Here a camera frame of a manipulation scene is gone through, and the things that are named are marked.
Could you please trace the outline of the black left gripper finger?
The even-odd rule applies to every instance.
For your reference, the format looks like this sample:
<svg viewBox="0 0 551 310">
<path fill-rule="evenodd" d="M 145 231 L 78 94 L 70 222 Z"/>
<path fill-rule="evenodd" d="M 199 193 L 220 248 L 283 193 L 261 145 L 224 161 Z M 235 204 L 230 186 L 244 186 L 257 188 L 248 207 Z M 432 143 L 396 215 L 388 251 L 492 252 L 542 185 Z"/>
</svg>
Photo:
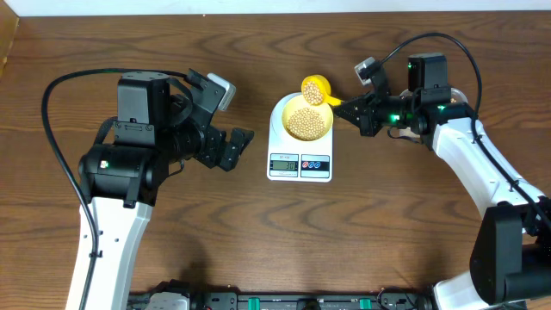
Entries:
<svg viewBox="0 0 551 310">
<path fill-rule="evenodd" d="M 235 127 L 232 130 L 230 141 L 228 142 L 228 151 L 230 158 L 238 158 L 245 148 L 252 142 L 254 132 L 243 128 Z"/>
<path fill-rule="evenodd" d="M 241 151 L 238 146 L 235 146 L 234 144 L 227 144 L 221 152 L 218 166 L 223 171 L 231 171 L 236 167 L 240 155 Z"/>
</svg>

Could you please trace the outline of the yellow plastic measuring scoop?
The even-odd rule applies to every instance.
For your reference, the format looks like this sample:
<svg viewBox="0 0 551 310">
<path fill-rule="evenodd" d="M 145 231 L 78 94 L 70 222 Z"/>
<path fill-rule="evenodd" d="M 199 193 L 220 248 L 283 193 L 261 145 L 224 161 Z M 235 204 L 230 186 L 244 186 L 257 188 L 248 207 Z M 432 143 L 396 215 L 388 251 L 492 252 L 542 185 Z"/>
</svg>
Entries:
<svg viewBox="0 0 551 310">
<path fill-rule="evenodd" d="M 301 83 L 301 94 L 310 105 L 319 106 L 327 103 L 333 107 L 342 104 L 342 100 L 331 95 L 329 81 L 322 75 L 305 77 Z"/>
</svg>

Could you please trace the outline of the pale yellow bowl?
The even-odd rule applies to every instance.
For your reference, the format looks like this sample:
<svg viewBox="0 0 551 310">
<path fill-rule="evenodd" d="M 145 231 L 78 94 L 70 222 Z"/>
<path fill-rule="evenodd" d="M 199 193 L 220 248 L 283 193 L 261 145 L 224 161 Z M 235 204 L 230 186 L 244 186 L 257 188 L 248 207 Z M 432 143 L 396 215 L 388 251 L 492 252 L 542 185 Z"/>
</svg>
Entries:
<svg viewBox="0 0 551 310">
<path fill-rule="evenodd" d="M 286 132 L 288 133 L 288 131 L 286 129 L 285 121 L 289 118 L 289 116 L 294 111 L 296 111 L 298 109 L 303 109 L 303 108 L 315 109 L 323 115 L 323 117 L 325 119 L 325 134 L 321 138 L 323 138 L 325 135 L 327 135 L 329 133 L 329 131 L 332 127 L 332 123 L 333 123 L 333 113 L 332 113 L 331 107 L 326 103 L 322 103 L 319 106 L 310 105 L 309 103 L 306 102 L 303 95 L 298 95 L 298 96 L 295 96 L 295 97 L 291 98 L 284 106 L 284 109 L 282 111 L 282 125 L 283 125 L 284 129 L 286 130 Z"/>
</svg>

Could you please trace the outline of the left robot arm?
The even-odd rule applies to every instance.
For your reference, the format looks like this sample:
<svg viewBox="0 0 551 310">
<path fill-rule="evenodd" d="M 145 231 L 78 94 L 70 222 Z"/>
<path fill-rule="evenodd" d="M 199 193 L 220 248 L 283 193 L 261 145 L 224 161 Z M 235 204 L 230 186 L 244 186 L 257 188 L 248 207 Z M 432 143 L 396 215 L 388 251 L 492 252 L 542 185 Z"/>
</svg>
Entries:
<svg viewBox="0 0 551 310">
<path fill-rule="evenodd" d="M 79 162 L 84 204 L 69 309 L 123 309 L 140 240 L 171 164 L 194 158 L 208 168 L 235 168 L 254 133 L 212 126 L 234 85 L 213 73 L 177 80 L 160 71 L 130 71 L 117 85 L 115 117 L 100 127 Z"/>
</svg>

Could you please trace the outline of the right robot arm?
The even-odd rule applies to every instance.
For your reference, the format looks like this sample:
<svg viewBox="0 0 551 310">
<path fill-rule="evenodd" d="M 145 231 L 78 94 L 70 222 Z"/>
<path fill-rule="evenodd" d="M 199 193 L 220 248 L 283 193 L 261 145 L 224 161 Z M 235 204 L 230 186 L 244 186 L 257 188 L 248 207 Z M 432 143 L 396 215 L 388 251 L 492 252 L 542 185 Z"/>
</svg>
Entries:
<svg viewBox="0 0 551 310">
<path fill-rule="evenodd" d="M 464 94 L 448 82 L 441 53 L 408 59 L 408 88 L 390 93 L 381 62 L 365 59 L 356 75 L 372 90 L 333 109 L 374 136 L 409 129 L 456 174 L 482 223 L 468 271 L 432 288 L 426 309 L 491 309 L 550 294 L 550 200 L 490 141 Z"/>
</svg>

